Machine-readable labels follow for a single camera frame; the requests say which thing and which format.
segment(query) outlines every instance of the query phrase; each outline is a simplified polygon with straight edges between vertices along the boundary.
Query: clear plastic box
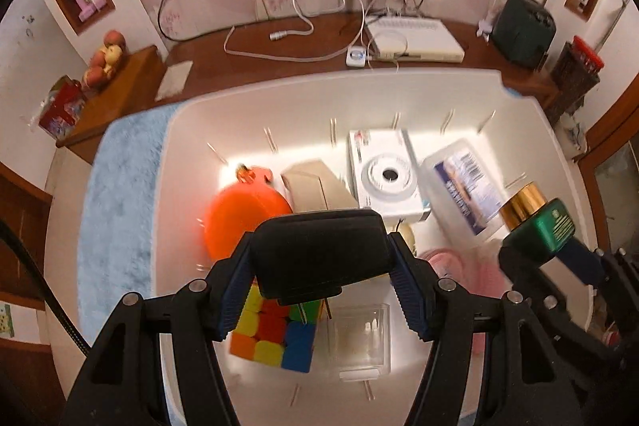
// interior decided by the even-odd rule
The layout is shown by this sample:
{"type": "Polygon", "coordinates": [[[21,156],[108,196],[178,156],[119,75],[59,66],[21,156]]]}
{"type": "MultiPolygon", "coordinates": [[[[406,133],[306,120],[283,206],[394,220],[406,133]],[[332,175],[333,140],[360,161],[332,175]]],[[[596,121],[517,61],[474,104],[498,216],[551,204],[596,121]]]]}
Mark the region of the clear plastic box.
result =
{"type": "Polygon", "coordinates": [[[377,379],[391,371],[391,320],[387,304],[331,309],[328,353],[341,380],[377,379]]]}

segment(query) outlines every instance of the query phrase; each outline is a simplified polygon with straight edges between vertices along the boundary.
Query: blue towel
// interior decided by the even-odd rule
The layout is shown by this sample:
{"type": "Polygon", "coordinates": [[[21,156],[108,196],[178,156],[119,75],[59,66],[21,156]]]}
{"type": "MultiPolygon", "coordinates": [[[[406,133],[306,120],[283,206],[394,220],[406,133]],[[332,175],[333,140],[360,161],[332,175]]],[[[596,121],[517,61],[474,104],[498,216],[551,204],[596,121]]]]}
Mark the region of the blue towel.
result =
{"type": "MultiPolygon", "coordinates": [[[[105,132],[84,199],[78,241],[80,330],[98,337],[122,296],[151,294],[155,181],[169,121],[179,105],[122,118],[105,132]]],[[[169,405],[173,426],[183,426],[169,405]]]]}

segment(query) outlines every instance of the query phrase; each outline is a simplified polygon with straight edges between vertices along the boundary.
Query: cardboard box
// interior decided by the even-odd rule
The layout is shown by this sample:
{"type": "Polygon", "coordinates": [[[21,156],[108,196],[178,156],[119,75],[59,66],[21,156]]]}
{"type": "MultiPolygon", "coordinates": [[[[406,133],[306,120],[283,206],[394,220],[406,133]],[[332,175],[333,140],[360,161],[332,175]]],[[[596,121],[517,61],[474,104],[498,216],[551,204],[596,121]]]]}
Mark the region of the cardboard box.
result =
{"type": "Polygon", "coordinates": [[[295,213],[358,208],[356,199],[323,161],[301,162],[282,172],[295,213]]]}

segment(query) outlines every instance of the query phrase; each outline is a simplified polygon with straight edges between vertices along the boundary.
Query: blue gripper pad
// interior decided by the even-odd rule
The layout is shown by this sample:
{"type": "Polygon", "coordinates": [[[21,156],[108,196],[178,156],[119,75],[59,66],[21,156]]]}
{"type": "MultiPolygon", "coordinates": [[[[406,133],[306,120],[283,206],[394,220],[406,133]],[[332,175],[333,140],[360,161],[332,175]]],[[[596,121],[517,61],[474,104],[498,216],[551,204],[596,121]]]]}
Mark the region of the blue gripper pad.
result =
{"type": "Polygon", "coordinates": [[[395,266],[389,272],[408,328],[422,341],[431,341],[429,320],[435,313],[438,278],[426,260],[416,259],[399,233],[389,234],[395,266]]]}
{"type": "Polygon", "coordinates": [[[210,308],[213,311],[214,340],[223,341],[237,327],[240,314],[253,283],[255,271],[248,254],[251,233],[244,233],[231,257],[215,262],[206,277],[211,287],[210,308]]]}

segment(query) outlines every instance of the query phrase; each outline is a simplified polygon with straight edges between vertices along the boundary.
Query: connector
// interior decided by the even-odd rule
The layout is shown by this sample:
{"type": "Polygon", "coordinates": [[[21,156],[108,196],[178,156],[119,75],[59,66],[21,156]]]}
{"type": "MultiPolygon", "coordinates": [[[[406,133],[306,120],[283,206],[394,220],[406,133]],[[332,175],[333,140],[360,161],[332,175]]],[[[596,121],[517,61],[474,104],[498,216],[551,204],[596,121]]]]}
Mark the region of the connector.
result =
{"type": "Polygon", "coordinates": [[[283,31],[283,32],[274,32],[271,33],[268,38],[271,39],[272,41],[279,41],[280,39],[283,39],[285,36],[288,35],[288,32],[283,31]]]}

